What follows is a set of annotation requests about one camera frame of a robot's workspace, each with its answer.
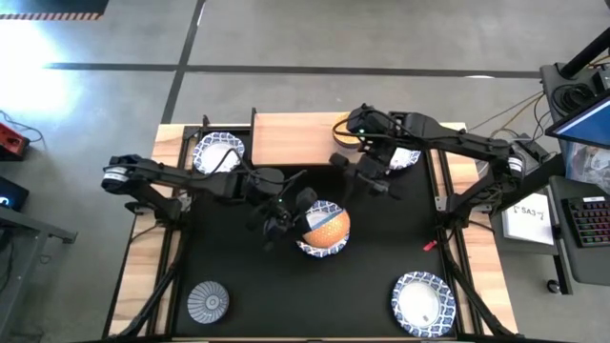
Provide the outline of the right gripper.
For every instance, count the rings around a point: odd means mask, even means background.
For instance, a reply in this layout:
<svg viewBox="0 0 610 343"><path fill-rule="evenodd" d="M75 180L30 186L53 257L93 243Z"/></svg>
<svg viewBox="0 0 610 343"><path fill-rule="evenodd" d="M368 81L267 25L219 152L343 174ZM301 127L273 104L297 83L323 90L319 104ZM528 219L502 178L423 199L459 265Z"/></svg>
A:
<svg viewBox="0 0 610 343"><path fill-rule="evenodd" d="M361 105L348 117L347 131L361 141L358 151L362 153L356 163L356 171L362 178L381 180L389 169L396 149L393 126L388 116L372 106ZM347 169L351 162L348 157L334 152L329 163L337 168ZM377 181L375 189L394 199L401 198L401 186L387 181Z"/></svg>

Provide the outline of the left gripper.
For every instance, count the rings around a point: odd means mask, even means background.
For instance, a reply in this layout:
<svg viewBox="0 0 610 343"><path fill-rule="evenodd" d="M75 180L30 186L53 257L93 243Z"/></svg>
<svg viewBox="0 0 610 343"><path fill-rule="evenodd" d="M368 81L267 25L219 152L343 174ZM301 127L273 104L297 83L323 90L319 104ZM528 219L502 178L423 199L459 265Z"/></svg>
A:
<svg viewBox="0 0 610 343"><path fill-rule="evenodd" d="M250 213L246 229L250 232L261 231L262 245L265 251L275 247L290 228L290 224L299 222L317 200L317 193L312 188L305 188L295 197L295 209L284 199L289 187L284 187L277 195L265 200Z"/></svg>

